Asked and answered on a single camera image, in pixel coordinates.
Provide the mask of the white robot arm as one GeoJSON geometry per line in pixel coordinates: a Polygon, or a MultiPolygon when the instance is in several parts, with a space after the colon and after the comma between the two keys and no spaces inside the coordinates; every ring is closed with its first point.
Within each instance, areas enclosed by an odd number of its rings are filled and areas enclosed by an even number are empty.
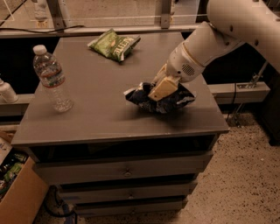
{"type": "Polygon", "coordinates": [[[280,72],[280,17],[263,0],[209,0],[208,20],[179,43],[153,80],[159,101],[194,80],[213,60],[247,43],[280,72]]]}

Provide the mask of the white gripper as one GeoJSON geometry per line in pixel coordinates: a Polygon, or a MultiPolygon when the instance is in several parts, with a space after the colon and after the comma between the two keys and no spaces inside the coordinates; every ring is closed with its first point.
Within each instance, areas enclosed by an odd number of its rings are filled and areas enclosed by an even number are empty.
{"type": "Polygon", "coordinates": [[[148,94],[153,101],[160,101],[178,90],[179,82],[194,80],[204,71],[205,67],[195,59],[186,47],[180,43],[170,54],[166,63],[153,79],[157,85],[148,94]]]}

